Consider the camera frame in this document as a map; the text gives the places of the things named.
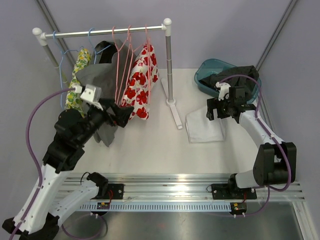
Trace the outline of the white skirt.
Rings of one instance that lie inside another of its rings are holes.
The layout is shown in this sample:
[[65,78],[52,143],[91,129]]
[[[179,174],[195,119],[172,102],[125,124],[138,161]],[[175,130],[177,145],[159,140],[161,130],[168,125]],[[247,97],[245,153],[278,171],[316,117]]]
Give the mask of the white skirt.
[[226,123],[220,118],[209,120],[206,114],[207,107],[204,106],[186,115],[185,127],[189,143],[225,141]]

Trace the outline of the grey garment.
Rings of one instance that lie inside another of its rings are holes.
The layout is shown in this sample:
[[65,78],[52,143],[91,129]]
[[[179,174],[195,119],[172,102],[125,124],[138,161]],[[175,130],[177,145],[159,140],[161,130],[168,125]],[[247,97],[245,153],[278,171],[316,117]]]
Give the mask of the grey garment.
[[[115,40],[117,45],[123,42],[119,39]],[[116,89],[116,68],[117,68],[117,50],[114,41],[101,41],[94,48],[88,66],[79,70],[75,77],[83,85],[93,85],[101,88],[101,98],[113,99],[114,105],[120,106],[120,97],[125,92],[125,87],[121,87],[121,80],[125,67],[128,47],[124,46],[119,54],[119,71],[118,71],[118,91],[117,103],[115,103]],[[119,126],[111,126],[103,123],[102,126],[94,133],[93,137],[97,143],[103,142],[109,147],[115,139],[115,133]]]

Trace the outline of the dark dotted skirt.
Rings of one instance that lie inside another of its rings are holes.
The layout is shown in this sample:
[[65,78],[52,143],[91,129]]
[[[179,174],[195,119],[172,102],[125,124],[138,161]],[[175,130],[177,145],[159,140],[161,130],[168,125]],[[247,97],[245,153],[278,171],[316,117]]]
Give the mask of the dark dotted skirt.
[[207,87],[217,92],[216,83],[228,78],[225,83],[228,83],[231,87],[244,87],[245,99],[249,102],[256,99],[258,86],[248,77],[259,82],[259,72],[253,65],[225,68],[219,73],[212,73],[209,76],[200,78],[198,81],[201,87]]

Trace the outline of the red floral white garment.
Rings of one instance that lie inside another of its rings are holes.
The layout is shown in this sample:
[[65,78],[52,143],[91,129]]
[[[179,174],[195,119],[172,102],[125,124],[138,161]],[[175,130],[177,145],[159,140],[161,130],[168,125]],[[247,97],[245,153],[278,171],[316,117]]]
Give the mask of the red floral white garment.
[[[160,77],[153,45],[150,46],[150,50],[152,91],[152,88]],[[130,120],[134,117],[142,120],[149,118],[150,105],[148,104],[148,95],[147,45],[145,43],[133,62],[133,67],[120,103],[122,107],[134,107],[129,118]]]

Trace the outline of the pink hanger of dotted skirt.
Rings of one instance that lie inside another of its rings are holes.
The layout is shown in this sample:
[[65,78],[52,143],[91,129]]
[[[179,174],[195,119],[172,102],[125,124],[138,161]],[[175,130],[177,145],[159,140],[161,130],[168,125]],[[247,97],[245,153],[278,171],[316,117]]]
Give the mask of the pink hanger of dotted skirt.
[[126,40],[124,41],[124,43],[118,47],[117,43],[116,43],[116,39],[115,39],[115,29],[116,27],[113,26],[112,27],[112,39],[114,40],[114,46],[117,50],[117,62],[116,62],[116,75],[115,75],[115,96],[114,96],[114,100],[115,103],[117,104],[117,92],[118,92],[118,77],[119,77],[119,65],[120,65],[120,51],[122,50],[123,46],[126,43]]

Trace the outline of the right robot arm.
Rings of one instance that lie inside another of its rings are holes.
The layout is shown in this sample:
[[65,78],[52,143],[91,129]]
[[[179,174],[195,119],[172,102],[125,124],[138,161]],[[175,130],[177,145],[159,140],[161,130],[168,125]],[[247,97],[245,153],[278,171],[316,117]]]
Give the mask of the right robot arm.
[[211,185],[213,199],[254,200],[256,189],[263,187],[285,191],[296,177],[295,144],[285,142],[266,125],[257,107],[247,103],[243,87],[227,83],[217,87],[218,97],[207,100],[207,118],[214,120],[214,111],[219,119],[233,118],[249,134],[258,152],[251,170],[231,174],[227,183]]

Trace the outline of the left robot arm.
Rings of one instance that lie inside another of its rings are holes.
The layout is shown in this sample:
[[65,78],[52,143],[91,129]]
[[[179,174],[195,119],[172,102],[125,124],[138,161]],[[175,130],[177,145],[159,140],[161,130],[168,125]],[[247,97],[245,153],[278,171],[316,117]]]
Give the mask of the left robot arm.
[[98,172],[54,204],[56,195],[72,170],[84,155],[84,146],[103,125],[125,127],[134,108],[119,107],[112,99],[102,98],[99,107],[91,105],[87,116],[76,109],[61,112],[54,128],[56,134],[43,157],[41,176],[20,212],[6,219],[2,228],[11,237],[21,240],[52,240],[63,223],[81,205],[92,198],[102,199],[108,194],[109,181]]

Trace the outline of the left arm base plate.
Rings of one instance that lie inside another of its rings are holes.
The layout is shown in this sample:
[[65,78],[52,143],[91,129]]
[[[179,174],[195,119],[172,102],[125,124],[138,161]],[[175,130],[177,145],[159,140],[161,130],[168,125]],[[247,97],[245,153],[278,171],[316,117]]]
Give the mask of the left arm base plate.
[[98,198],[103,200],[122,200],[124,197],[124,188],[125,185],[122,183],[109,183],[106,192]]

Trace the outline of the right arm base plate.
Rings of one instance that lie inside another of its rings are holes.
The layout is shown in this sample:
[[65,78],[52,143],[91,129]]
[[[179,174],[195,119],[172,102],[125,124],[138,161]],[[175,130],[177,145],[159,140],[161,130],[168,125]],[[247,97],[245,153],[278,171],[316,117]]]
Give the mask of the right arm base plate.
[[213,183],[211,185],[214,200],[256,200],[257,193],[251,188],[237,188],[226,183]]

